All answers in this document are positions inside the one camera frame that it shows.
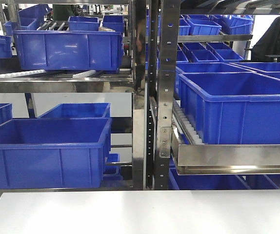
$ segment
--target stainless steel shelf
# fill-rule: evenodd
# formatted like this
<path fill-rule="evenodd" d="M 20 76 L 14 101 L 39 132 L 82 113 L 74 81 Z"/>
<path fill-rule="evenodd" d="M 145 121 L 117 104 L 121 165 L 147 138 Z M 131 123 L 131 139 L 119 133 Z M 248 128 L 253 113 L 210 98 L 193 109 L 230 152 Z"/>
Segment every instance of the stainless steel shelf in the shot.
<path fill-rule="evenodd" d="M 114 5 L 127 5 L 128 0 L 14 0 L 15 3 L 22 4 L 42 4 L 42 3 L 52 3 L 52 4 L 114 4 Z M 6 4 L 7 0 L 0 0 L 0 3 Z"/>
<path fill-rule="evenodd" d="M 127 77 L 0 78 L 0 93 L 125 93 L 132 84 Z"/>
<path fill-rule="evenodd" d="M 172 150 L 180 175 L 280 174 L 280 145 L 187 145 L 174 126 Z"/>
<path fill-rule="evenodd" d="M 178 42 L 205 42 L 205 41 L 246 41 L 251 40 L 253 35 L 195 35 L 178 36 Z"/>

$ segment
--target metal shelving rack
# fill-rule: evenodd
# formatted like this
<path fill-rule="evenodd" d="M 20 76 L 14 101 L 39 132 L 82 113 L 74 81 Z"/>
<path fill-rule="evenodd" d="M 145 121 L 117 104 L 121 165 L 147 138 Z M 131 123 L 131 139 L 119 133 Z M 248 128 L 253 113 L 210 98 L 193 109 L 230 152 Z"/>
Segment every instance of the metal shelving rack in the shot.
<path fill-rule="evenodd" d="M 53 4 L 66 4 L 61 0 L 0 0 L 0 11 L 2 11 L 2 3 L 8 3 L 8 10 L 10 20 L 12 22 L 18 22 L 18 3 L 53 3 Z M 144 67 L 145 61 L 140 59 L 136 61 L 137 44 L 136 35 L 141 33 L 141 37 L 145 39 L 145 9 L 146 3 L 144 0 L 71 0 L 70 3 L 97 3 L 97 4 L 125 4 L 128 5 L 129 13 L 129 32 L 131 35 L 128 38 L 123 38 L 123 41 L 130 43 L 132 49 L 132 69 L 129 71 L 121 71 L 118 75 L 101 75 L 86 78 L 72 78 L 72 76 L 54 75 L 55 72 L 49 72 L 40 76 L 28 76 L 18 78 L 0 78 L 0 93 L 110 93 L 120 92 L 119 90 L 109 89 L 108 87 L 126 87 L 126 90 L 132 92 L 132 119 L 130 121 L 125 119 L 118 119 L 116 123 L 120 126 L 124 126 L 126 129 L 132 128 L 133 144 L 132 145 L 120 145 L 121 147 L 131 147 L 133 150 L 132 162 L 123 162 L 119 165 L 130 166 L 132 165 L 133 181 L 132 185 L 126 183 L 125 187 L 118 188 L 94 188 L 94 189 L 21 189 L 21 190 L 0 190 L 2 192 L 43 192 L 43 191 L 90 191 L 90 190 L 143 190 L 143 161 L 144 161 L 144 98 L 142 90 L 133 91 L 134 81 L 136 76 L 141 75 L 140 79 L 144 79 Z M 141 42 L 142 47 L 140 53 L 145 53 L 145 40 Z"/>
<path fill-rule="evenodd" d="M 193 145 L 184 144 L 177 126 L 185 133 L 173 110 L 177 42 L 250 40 L 252 35 L 179 36 L 180 14 L 280 15 L 280 0 L 197 0 L 187 9 L 179 0 L 150 1 L 149 71 L 147 92 L 146 185 L 168 188 L 169 159 L 172 156 L 181 175 L 195 174 L 280 174 L 280 145 Z M 161 9 L 160 37 L 156 37 Z M 156 76 L 156 46 L 160 41 L 160 68 Z"/>
<path fill-rule="evenodd" d="M 67 3 L 128 4 L 132 48 L 132 72 L 127 76 L 23 77 L 0 78 L 0 93 L 109 92 L 94 88 L 96 83 L 139 87 L 133 91 L 133 188 L 167 189 L 169 159 L 172 156 L 179 174 L 264 174 L 280 173 L 280 145 L 185 145 L 174 125 L 186 130 L 173 111 L 177 42 L 250 40 L 252 35 L 175 36 L 179 14 L 276 14 L 280 0 L 197 0 L 187 9 L 180 0 L 70 0 Z M 64 3 L 62 0 L 8 0 L 10 18 L 17 21 L 18 3 Z M 146 5 L 149 4 L 150 30 L 145 36 Z M 161 9 L 161 33 L 157 37 L 157 19 Z M 145 77 L 145 43 L 148 42 L 148 73 Z M 160 67 L 157 71 L 157 44 Z M 23 191 L 69 191 L 40 189 Z"/>

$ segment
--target white table surface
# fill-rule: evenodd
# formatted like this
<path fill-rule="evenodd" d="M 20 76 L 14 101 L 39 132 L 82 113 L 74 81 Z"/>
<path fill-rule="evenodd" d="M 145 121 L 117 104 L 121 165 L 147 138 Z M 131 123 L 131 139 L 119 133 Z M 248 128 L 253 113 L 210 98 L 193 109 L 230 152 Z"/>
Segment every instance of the white table surface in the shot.
<path fill-rule="evenodd" d="M 0 234 L 280 234 L 280 190 L 5 193 Z"/>

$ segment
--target blue bin stack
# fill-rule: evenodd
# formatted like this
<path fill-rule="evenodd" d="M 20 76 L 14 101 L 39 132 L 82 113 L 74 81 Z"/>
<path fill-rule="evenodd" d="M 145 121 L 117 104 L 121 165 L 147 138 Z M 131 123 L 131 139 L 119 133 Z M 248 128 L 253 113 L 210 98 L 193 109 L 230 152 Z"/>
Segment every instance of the blue bin stack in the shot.
<path fill-rule="evenodd" d="M 120 161 L 119 154 L 110 154 L 106 160 L 106 162 L 119 162 L 119 161 Z M 103 175 L 103 180 L 122 180 L 122 176 L 120 175 L 120 166 L 106 165 L 104 175 Z"/>
<path fill-rule="evenodd" d="M 20 30 L 36 30 L 44 23 L 44 16 L 50 12 L 47 4 L 37 4 L 19 11 Z M 12 36 L 12 30 L 17 30 L 11 21 L 4 24 L 7 36 Z"/>
<path fill-rule="evenodd" d="M 222 18 L 222 30 L 230 35 L 250 34 L 253 18 L 251 16 L 227 15 Z"/>
<path fill-rule="evenodd" d="M 37 30 L 40 26 L 39 22 L 36 19 L 31 18 L 21 18 L 21 30 Z M 11 21 L 8 21 L 4 24 L 7 36 L 13 36 L 12 29 L 15 28 L 15 24 Z"/>

